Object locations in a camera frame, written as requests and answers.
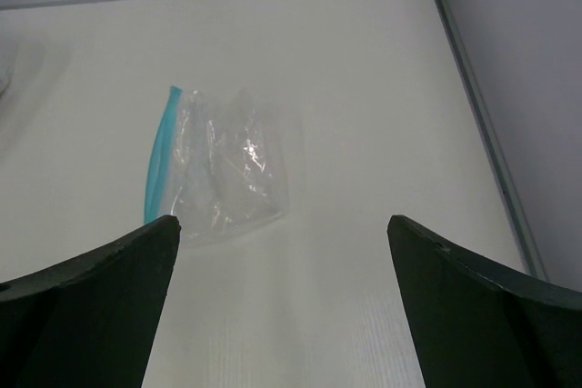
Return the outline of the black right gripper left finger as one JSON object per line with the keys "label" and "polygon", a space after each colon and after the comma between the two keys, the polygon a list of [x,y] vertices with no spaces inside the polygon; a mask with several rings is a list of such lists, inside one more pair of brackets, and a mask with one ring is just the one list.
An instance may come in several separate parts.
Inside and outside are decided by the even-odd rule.
{"label": "black right gripper left finger", "polygon": [[1,284],[4,387],[139,387],[180,244],[171,215]]}

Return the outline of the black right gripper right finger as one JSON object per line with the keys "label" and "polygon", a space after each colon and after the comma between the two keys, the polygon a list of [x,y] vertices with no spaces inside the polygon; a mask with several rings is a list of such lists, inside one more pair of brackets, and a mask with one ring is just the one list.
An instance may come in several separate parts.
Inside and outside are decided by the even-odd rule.
{"label": "black right gripper right finger", "polygon": [[387,226],[428,387],[578,387],[581,294],[454,244],[404,215]]}

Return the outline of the clear zip top bag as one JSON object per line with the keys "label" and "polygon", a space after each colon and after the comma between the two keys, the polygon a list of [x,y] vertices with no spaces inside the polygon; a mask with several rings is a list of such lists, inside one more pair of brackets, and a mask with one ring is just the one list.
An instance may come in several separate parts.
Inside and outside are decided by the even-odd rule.
{"label": "clear zip top bag", "polygon": [[247,90],[222,101],[171,86],[147,168],[145,223],[172,215],[183,240],[211,244],[274,222],[288,204],[271,109]]}

